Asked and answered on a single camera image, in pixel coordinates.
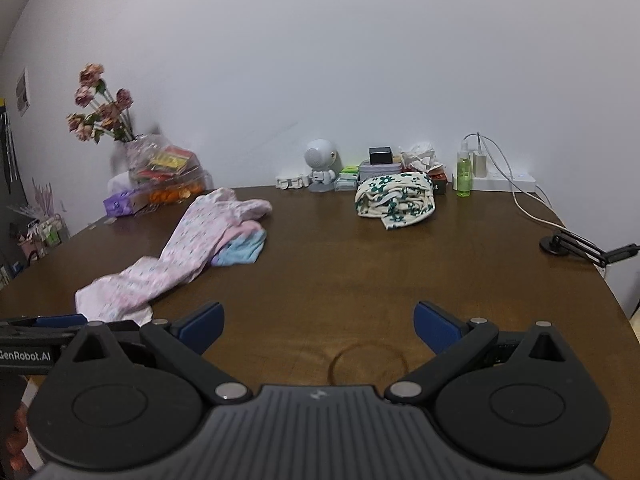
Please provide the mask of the person's left hand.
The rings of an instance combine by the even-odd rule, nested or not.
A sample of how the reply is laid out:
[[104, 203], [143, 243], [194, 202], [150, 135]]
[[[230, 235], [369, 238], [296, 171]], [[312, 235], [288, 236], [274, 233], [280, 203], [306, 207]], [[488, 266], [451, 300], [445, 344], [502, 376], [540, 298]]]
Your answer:
[[2, 479], [28, 479], [34, 473], [25, 455], [29, 442], [27, 406], [23, 401], [26, 388], [22, 378], [16, 384], [1, 386]]

